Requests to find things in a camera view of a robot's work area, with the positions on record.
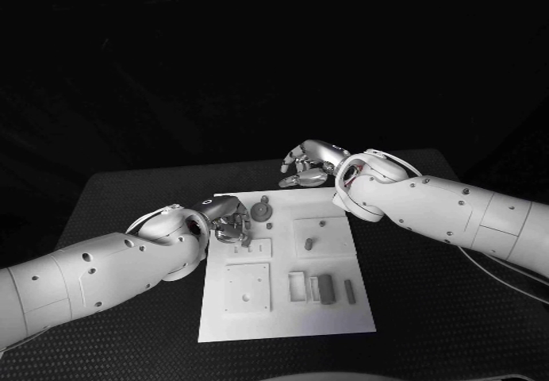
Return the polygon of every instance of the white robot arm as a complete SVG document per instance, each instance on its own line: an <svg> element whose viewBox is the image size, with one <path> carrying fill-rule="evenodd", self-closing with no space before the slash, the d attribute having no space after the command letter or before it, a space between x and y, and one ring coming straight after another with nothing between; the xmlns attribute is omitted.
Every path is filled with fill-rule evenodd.
<svg viewBox="0 0 549 381"><path fill-rule="evenodd" d="M387 156L374 149L352 155L321 140L308 140L286 157L282 171L296 160L299 173L280 186L315 187L335 175L333 202L359 218L378 222L388 215L406 229L549 277L549 206L420 175L411 166L420 176L408 178ZM312 169L315 164L323 167Z"/></svg>
<svg viewBox="0 0 549 381"><path fill-rule="evenodd" d="M192 209L178 204L112 233L0 269L0 354L45 329L83 318L188 276L207 257L210 231L250 243L247 207L235 196Z"/></svg>

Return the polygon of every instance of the black background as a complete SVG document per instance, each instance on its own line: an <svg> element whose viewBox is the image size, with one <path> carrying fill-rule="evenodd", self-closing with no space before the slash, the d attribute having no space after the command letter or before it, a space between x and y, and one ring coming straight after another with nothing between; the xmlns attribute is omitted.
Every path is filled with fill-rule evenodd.
<svg viewBox="0 0 549 381"><path fill-rule="evenodd" d="M466 183L549 202L544 10L286 7L4 12L0 267L54 250L96 173L308 139L437 148Z"/></svg>

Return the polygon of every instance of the dark table surface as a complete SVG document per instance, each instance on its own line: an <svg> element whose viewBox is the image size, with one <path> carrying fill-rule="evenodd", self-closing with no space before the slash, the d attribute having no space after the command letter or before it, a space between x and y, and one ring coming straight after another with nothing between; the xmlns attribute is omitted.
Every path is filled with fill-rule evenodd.
<svg viewBox="0 0 549 381"><path fill-rule="evenodd" d="M459 180L434 149L393 152L426 175ZM58 248L112 232L158 208L214 193L279 189L282 160L100 173ZM333 186L333 179L326 183ZM261 380L310 371L459 380L549 379L549 313L459 249L349 214L377 333L198 343L207 263L112 310L47 331L8 352L0 379ZM515 285L508 269L475 258Z"/></svg>

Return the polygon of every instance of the textured black mat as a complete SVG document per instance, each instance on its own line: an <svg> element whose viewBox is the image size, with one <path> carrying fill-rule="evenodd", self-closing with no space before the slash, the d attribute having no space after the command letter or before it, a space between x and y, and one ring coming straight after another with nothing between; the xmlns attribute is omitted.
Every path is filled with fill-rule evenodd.
<svg viewBox="0 0 549 381"><path fill-rule="evenodd" d="M426 175L457 179L437 150L394 154ZM125 232L172 203L191 206L214 193L277 190L282 177L280 160L99 174L58 247ZM199 344L202 263L182 280L162 282L8 352L0 379L237 381L308 371L417 380L508 374L549 379L549 313L541 303L498 283L455 247L388 218L377 224L349 219L378 333ZM509 271L499 273L529 287Z"/></svg>

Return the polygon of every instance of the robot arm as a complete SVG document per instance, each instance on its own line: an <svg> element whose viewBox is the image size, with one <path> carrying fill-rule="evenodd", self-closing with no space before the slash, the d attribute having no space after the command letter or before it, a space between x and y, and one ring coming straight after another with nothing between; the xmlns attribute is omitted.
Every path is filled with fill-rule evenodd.
<svg viewBox="0 0 549 381"><path fill-rule="evenodd" d="M224 242L250 241L241 223L250 228L248 212L234 196L211 198L195 210L175 204L146 217L127 234L107 234L0 269L0 353L45 329L117 306L161 280L188 276L207 258L211 229Z"/></svg>
<svg viewBox="0 0 549 381"><path fill-rule="evenodd" d="M308 140L299 147L318 142ZM372 222L388 215L406 229L549 277L549 206L434 176L408 178L404 168L375 150L351 155L325 142L319 146L332 147L332 157L341 153L342 161L331 163L338 168L333 202L341 208ZM292 152L283 172L293 160L323 161L309 160L308 150L300 156ZM280 185L305 185L319 170L325 169L305 168Z"/></svg>

